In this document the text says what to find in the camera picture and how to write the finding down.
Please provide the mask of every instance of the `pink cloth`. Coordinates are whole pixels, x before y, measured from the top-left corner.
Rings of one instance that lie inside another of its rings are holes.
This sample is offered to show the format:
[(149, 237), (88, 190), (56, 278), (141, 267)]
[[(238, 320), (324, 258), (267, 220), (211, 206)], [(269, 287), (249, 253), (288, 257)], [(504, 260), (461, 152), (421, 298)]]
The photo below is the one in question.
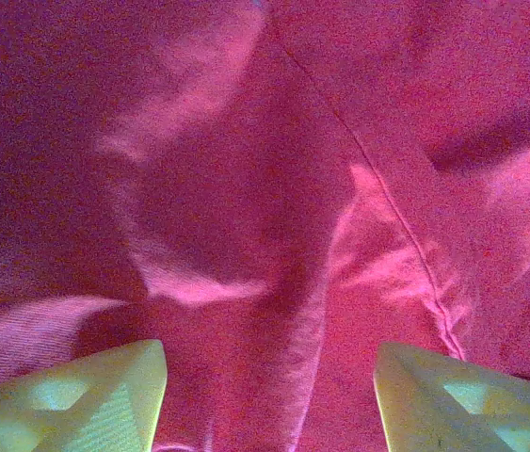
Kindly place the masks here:
[(0, 5), (0, 381), (142, 338), (154, 450), (384, 450), (401, 341), (530, 379), (530, 1)]

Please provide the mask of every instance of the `pink fabric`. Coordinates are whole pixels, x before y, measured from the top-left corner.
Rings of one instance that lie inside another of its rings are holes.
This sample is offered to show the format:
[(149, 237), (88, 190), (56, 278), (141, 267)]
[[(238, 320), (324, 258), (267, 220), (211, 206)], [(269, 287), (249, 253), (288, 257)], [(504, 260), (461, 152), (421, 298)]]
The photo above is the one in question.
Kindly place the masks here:
[(158, 338), (154, 450), (379, 451), (380, 341), (530, 379), (530, 1), (365, 3), (0, 6), (0, 381)]

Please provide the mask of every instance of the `translucent plastic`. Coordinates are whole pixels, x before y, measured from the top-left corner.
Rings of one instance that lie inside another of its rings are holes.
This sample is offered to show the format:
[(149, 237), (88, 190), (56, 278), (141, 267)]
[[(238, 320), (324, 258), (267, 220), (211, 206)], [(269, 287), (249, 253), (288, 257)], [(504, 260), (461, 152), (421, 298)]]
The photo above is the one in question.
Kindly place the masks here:
[(530, 452), (530, 381), (387, 343), (374, 382), (391, 452)]
[(150, 340), (0, 384), (0, 452), (147, 452), (166, 383)]

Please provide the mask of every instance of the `yellow triangular tip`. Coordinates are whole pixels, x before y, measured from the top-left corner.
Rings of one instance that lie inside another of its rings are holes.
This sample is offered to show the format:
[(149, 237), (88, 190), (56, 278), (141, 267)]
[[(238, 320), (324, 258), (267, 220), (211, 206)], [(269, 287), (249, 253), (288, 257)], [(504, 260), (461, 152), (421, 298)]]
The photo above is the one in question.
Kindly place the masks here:
[(0, 384), (0, 452), (148, 452), (166, 383), (148, 340)]
[(530, 381), (385, 343), (374, 383), (390, 452), (530, 452)]

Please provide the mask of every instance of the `seam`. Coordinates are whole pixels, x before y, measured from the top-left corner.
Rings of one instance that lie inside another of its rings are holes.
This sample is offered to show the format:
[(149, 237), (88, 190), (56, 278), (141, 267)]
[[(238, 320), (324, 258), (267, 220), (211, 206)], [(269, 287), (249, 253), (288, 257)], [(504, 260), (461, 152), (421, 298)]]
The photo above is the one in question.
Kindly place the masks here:
[(274, 10), (271, 11), (271, 25), (272, 25), (272, 28), (273, 28), (273, 34), (276, 37), (278, 45), (283, 50), (283, 52), (294, 62), (294, 64), (296, 64), (296, 66), (307, 76), (307, 78), (311, 82), (314, 90), (319, 94), (319, 96), (321, 97), (321, 99), (323, 100), (325, 105), (329, 108), (329, 110), (331, 111), (333, 116), (348, 131), (348, 133), (350, 134), (350, 136), (352, 137), (354, 142), (357, 144), (359, 150), (361, 151), (361, 155), (362, 155), (363, 159), (365, 160), (365, 162), (369, 165), (369, 168), (371, 168), (371, 170), (375, 174), (376, 179), (379, 182), (379, 185), (381, 186), (382, 191), (384, 193), (384, 197), (386, 198), (386, 200), (388, 201), (388, 203), (392, 207), (394, 213), (398, 217), (401, 225), (403, 226), (405, 232), (407, 233), (407, 236), (409, 237), (409, 239), (412, 242), (413, 246), (417, 250), (417, 255), (419, 257), (420, 262), (422, 263), (422, 267), (424, 268), (424, 272), (426, 273), (427, 279), (428, 279), (428, 281), (430, 283), (430, 287), (432, 288), (432, 298), (433, 298), (434, 304), (435, 304), (436, 308), (438, 309), (438, 311), (442, 314), (442, 323), (443, 323), (443, 327), (444, 327), (444, 333), (445, 333), (445, 336), (448, 339), (448, 342), (450, 344), (446, 344), (446, 341), (443, 341), (443, 342), (445, 342), (445, 344), (449, 347), (450, 350), (455, 351), (457, 353), (458, 357), (462, 361), (465, 361), (465, 353), (464, 353), (463, 349), (461, 348), (457, 338), (454, 336), (454, 334), (451, 332), (451, 330), (449, 328), (447, 312), (446, 312), (446, 310), (444, 309), (444, 307), (442, 306), (442, 304), (439, 301), (438, 287), (437, 287), (436, 281), (435, 281), (436, 278), (434, 276), (434, 272), (432, 271), (432, 268), (430, 267), (430, 265), (427, 262), (427, 259), (425, 258), (425, 254), (424, 254), (424, 250), (423, 250), (422, 246), (420, 245), (419, 241), (417, 240), (417, 237), (415, 236), (415, 234), (413, 233), (411, 227), (409, 226), (409, 223), (403, 217), (403, 215), (399, 211), (398, 207), (396, 206), (395, 202), (393, 201), (393, 198), (392, 198), (392, 196), (390, 194), (390, 190), (388, 189), (388, 187), (386, 186), (383, 178), (381, 177), (381, 175), (377, 171), (377, 168), (373, 165), (373, 163), (371, 161), (371, 158), (367, 154), (367, 152), (366, 152), (363, 144), (359, 140), (359, 137), (357, 136), (357, 134), (345, 122), (344, 118), (342, 118), (342, 116), (340, 115), (338, 110), (336, 108), (334, 108), (333, 105), (329, 102), (328, 97), (325, 96), (324, 93), (321, 91), (321, 89), (317, 86), (316, 81), (314, 80), (313, 76), (309, 73), (309, 71), (307, 71), (307, 69), (297, 60), (297, 58), (283, 44), (283, 41), (281, 39), (281, 34), (280, 34), (279, 29), (277, 27), (277, 24), (275, 22), (275, 17), (274, 17), (275, 14), (274, 14), (274, 12), (275, 12)]

